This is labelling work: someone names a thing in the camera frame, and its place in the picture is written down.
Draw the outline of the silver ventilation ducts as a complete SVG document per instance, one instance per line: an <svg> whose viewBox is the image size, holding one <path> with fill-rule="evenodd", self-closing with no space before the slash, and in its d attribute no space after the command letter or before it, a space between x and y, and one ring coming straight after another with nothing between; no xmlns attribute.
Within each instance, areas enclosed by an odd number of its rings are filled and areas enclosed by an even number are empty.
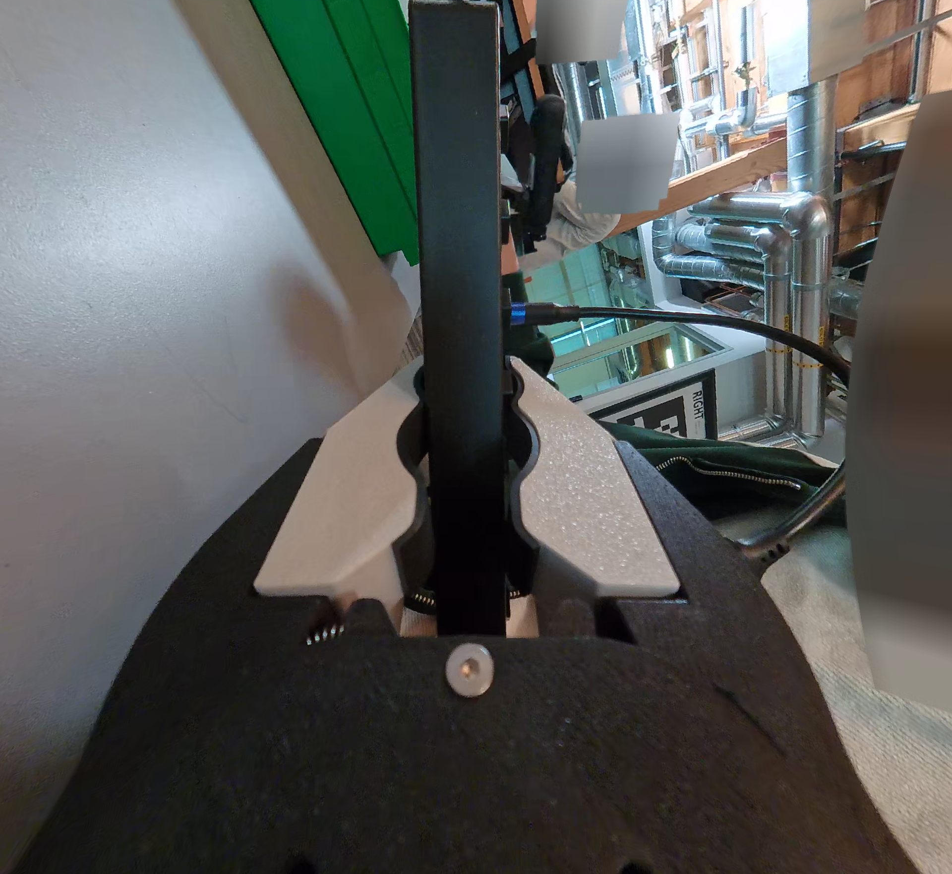
<svg viewBox="0 0 952 874"><path fill-rule="evenodd" d="M787 179L797 190L721 193L652 225L652 258L665 276L758 288L772 329L827 347L832 274L835 100L832 75L787 95ZM810 446L826 429L827 368L768 340L766 410L720 439Z"/></svg>

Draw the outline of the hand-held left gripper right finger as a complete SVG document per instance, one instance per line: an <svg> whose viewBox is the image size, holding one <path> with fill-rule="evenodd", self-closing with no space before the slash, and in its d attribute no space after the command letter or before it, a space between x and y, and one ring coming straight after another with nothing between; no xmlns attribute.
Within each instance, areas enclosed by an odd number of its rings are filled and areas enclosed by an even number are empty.
<svg viewBox="0 0 952 874"><path fill-rule="evenodd" d="M515 523L538 547L538 601L665 598L680 581L614 440L525 362L515 411L530 430Z"/></svg>

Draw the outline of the wooden beam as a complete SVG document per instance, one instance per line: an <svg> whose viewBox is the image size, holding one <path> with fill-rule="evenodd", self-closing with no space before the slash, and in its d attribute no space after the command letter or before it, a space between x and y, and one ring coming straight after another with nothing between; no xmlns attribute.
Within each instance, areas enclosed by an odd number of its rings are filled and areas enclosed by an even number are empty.
<svg viewBox="0 0 952 874"><path fill-rule="evenodd" d="M656 209L623 215L609 236L623 234L721 193L739 190L744 185L784 170L786 165L787 146L784 137L732 155L695 173L672 180L667 195Z"/></svg>

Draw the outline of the black usb hub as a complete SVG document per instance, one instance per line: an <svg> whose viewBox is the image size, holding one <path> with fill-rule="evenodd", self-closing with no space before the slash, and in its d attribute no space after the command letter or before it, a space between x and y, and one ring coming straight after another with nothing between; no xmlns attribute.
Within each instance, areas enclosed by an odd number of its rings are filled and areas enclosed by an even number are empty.
<svg viewBox="0 0 952 874"><path fill-rule="evenodd" d="M499 16L463 0L409 12L437 629L503 637Z"/></svg>

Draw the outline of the black white marker card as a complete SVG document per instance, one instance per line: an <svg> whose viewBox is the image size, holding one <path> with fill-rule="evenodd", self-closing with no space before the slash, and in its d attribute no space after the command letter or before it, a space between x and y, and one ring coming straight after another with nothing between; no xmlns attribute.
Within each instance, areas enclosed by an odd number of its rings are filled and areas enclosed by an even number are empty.
<svg viewBox="0 0 952 874"><path fill-rule="evenodd" d="M649 429L684 439L717 439L716 373L699 373L590 411L589 417L601 424Z"/></svg>

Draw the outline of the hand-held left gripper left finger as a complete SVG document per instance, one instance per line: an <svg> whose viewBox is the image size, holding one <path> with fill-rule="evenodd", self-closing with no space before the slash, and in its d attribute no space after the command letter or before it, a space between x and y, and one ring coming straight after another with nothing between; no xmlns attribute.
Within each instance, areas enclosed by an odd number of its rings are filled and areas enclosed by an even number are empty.
<svg viewBox="0 0 952 874"><path fill-rule="evenodd" d="M254 581L259 595L403 598L419 584L421 370L402 368L327 430Z"/></svg>

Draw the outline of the green plastic bin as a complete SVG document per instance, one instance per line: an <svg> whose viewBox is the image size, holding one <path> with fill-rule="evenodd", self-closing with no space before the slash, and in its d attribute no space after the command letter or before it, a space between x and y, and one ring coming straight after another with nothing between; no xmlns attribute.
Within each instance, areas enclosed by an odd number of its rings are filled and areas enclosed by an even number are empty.
<svg viewBox="0 0 952 874"><path fill-rule="evenodd" d="M250 0L380 256L420 260L411 48L399 0Z"/></svg>

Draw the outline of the black cable blue plug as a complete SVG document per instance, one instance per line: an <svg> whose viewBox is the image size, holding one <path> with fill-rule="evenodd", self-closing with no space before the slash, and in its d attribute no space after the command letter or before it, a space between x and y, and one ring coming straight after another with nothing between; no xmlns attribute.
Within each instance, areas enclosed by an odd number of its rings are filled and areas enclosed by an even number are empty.
<svg viewBox="0 0 952 874"><path fill-rule="evenodd" d="M552 303L512 303L502 307L507 327L522 325L548 326L575 322L586 318L630 319L689 323L710 327L723 327L756 335L774 344L790 347L819 364L848 391L851 363L838 353L814 343L800 335L776 328L763 322L744 320L738 317L709 313L685 313L658 309L623 309L601 307L570 307ZM846 464L841 463L833 475L788 518L775 528L747 539L733 542L734 547L749 564L766 572L790 549L790 543L804 530L817 523L834 504L844 499L846 493Z"/></svg>

